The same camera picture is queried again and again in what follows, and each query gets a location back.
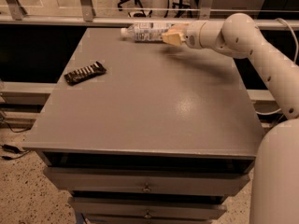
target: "speckled floor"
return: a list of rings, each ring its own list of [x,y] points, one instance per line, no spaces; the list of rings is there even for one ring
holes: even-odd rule
[[[21,147],[26,133],[0,129],[0,144]],[[18,156],[0,149],[0,155]],[[1,224],[75,224],[75,212],[67,203],[67,191],[57,190],[43,175],[46,165],[34,153],[5,161],[0,159]],[[235,197],[225,201],[228,212],[213,224],[249,223],[251,182]]]

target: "white robotic arm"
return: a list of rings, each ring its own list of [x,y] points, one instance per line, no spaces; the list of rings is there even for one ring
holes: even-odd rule
[[[245,14],[175,25],[163,39],[250,60],[289,120],[273,128],[260,144],[249,223],[299,223],[299,67],[268,43]]]

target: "clear plastic bottle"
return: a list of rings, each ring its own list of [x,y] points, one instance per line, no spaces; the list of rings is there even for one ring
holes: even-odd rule
[[[172,26],[164,22],[134,23],[129,28],[121,28],[121,37],[131,38],[135,42],[163,42],[162,34]]]

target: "table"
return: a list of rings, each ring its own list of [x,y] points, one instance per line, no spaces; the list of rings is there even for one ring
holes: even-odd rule
[[[97,223],[210,223],[248,182],[263,129],[234,60],[89,28],[24,142]]]

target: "gray tabletop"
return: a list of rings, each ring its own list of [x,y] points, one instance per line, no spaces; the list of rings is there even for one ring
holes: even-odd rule
[[[74,87],[61,77],[24,148],[255,156],[263,129],[232,58],[120,37],[86,31],[64,73],[94,61],[107,73]]]

